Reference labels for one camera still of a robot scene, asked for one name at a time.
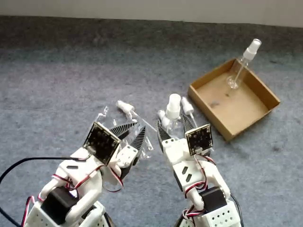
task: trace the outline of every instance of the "white spray nozzle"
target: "white spray nozzle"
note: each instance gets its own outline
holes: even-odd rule
[[[257,50],[259,49],[259,47],[261,46],[262,42],[259,39],[254,39],[250,46],[248,48],[246,48],[243,56],[244,58],[248,59],[248,60],[253,60]]]
[[[169,103],[166,107],[166,115],[170,120],[175,120],[179,118],[180,101],[181,101],[181,96],[178,94],[171,94],[169,96]]]
[[[183,111],[186,115],[190,115],[194,112],[193,106],[189,103],[186,97],[182,97],[181,103],[183,106]]]
[[[162,121],[162,119],[165,117],[165,111],[164,110],[159,110],[158,111],[158,116],[159,116],[160,120]]]
[[[161,120],[161,123],[162,123],[162,126],[167,129],[168,125],[169,125],[169,122],[170,120],[167,118],[167,116],[165,115],[165,112],[164,110],[159,110],[158,111],[158,116]]]
[[[118,107],[118,108],[120,108],[124,113],[126,113],[126,114],[129,114],[131,111],[133,111],[134,110],[134,107],[132,106],[132,105],[130,105],[130,104],[128,104],[128,103],[125,103],[125,102],[123,102],[123,101],[121,101],[121,100],[118,100],[117,102],[116,102],[116,106]]]

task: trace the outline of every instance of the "floor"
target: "floor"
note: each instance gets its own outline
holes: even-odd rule
[[[148,122],[169,94],[262,46],[251,68],[280,106],[227,143],[213,127],[213,158],[241,204],[246,227],[301,226],[303,217],[303,29],[168,21],[0,17],[0,172],[24,157],[68,156],[108,105],[133,104]],[[207,119],[196,108],[198,124]],[[186,201],[149,132],[154,151],[100,201],[117,226],[173,226]],[[0,187],[0,205],[19,222],[59,162],[32,161]],[[0,226],[12,225],[0,216]]]

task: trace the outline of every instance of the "cardboard box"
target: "cardboard box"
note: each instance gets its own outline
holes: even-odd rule
[[[188,95],[214,127],[229,141],[279,105],[275,94],[249,69],[236,90],[226,82],[232,59],[193,82]]]

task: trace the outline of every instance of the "black cable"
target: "black cable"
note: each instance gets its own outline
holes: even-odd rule
[[[14,163],[13,165],[11,165],[1,176],[0,176],[0,184],[2,182],[2,180],[4,179],[4,177],[15,167],[17,167],[18,165],[27,162],[27,161],[31,161],[31,160],[74,160],[74,161],[84,161],[86,160],[85,158],[77,158],[77,157],[27,157],[24,158],[16,163]],[[21,227],[21,225],[15,221],[9,214],[7,214],[1,207],[0,207],[0,213],[7,219],[9,220],[11,223],[13,223],[15,226],[17,227]]]
[[[238,200],[236,199],[236,197],[232,193],[231,193],[231,197],[237,205],[239,216],[240,216],[240,221],[241,221],[241,226],[244,227],[244,222],[243,222],[243,217],[242,217],[242,210],[241,210],[240,204],[239,204]]]

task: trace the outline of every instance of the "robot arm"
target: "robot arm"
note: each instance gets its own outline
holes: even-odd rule
[[[37,222],[45,219],[49,221],[49,227],[74,227],[75,223],[83,223],[80,227],[90,227],[92,223],[95,223],[92,226],[97,226],[100,220],[112,226],[109,217],[104,216],[104,207],[98,202],[103,181],[123,186],[121,180],[138,158],[144,142],[145,127],[130,145],[121,150],[120,139],[114,132],[94,123],[83,147],[71,155],[83,160],[65,160],[59,164],[54,179],[42,189],[40,201],[30,212],[26,227],[37,226]],[[118,132],[121,137],[127,135],[120,129]]]
[[[187,119],[186,139],[172,139],[158,121],[158,139],[180,190],[191,207],[183,211],[176,227],[242,227],[231,193],[216,165],[198,156],[210,153],[210,125],[194,129]]]

